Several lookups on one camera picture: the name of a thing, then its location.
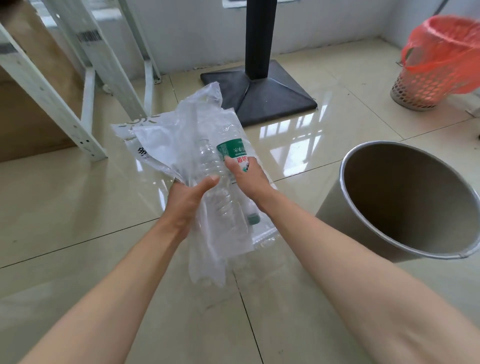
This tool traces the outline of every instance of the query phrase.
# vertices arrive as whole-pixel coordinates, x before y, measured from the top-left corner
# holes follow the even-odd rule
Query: human arm
[[[274,190],[255,159],[226,165],[376,362],[480,362],[480,331],[425,284]]]
[[[125,362],[138,327],[179,243],[187,236],[203,194],[175,181],[162,217],[117,266],[72,307],[21,364]]]

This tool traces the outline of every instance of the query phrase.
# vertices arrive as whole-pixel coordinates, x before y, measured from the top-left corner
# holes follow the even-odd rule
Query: left hand
[[[215,187],[219,180],[219,176],[205,177],[194,187],[187,187],[175,180],[168,193],[165,212],[158,224],[173,229],[178,242],[181,242],[190,231],[190,225],[204,193]]]

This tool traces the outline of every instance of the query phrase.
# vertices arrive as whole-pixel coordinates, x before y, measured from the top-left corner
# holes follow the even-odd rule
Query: glossy floor
[[[480,190],[480,120],[453,99],[418,113],[388,94],[399,51],[380,40],[275,57],[318,110],[246,133],[283,193],[315,213],[355,145],[395,140],[442,158]],[[154,112],[176,108],[205,70],[164,76]],[[140,97],[142,83],[135,83]],[[94,135],[109,159],[77,148],[0,164],[0,351],[15,363],[149,229],[171,180],[137,163],[110,124],[128,117],[98,94]],[[186,243],[174,256],[129,363],[369,363],[281,239],[231,262],[225,288],[190,281]],[[401,266],[480,325],[480,255]]]

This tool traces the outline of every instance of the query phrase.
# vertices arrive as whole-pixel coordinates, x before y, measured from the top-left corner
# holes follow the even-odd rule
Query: bottle label
[[[232,139],[227,142],[221,143],[216,146],[222,158],[225,160],[225,156],[229,156],[237,161],[240,165],[240,168],[243,169],[244,172],[248,170],[248,157],[247,153],[245,152],[245,147],[243,146],[243,141],[241,138]],[[235,183],[235,177],[233,175],[230,176],[232,183]]]

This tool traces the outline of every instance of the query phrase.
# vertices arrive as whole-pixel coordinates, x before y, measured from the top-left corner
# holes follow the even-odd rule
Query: bottle cap
[[[255,225],[260,222],[260,215],[259,214],[250,214],[247,216],[248,224]]]

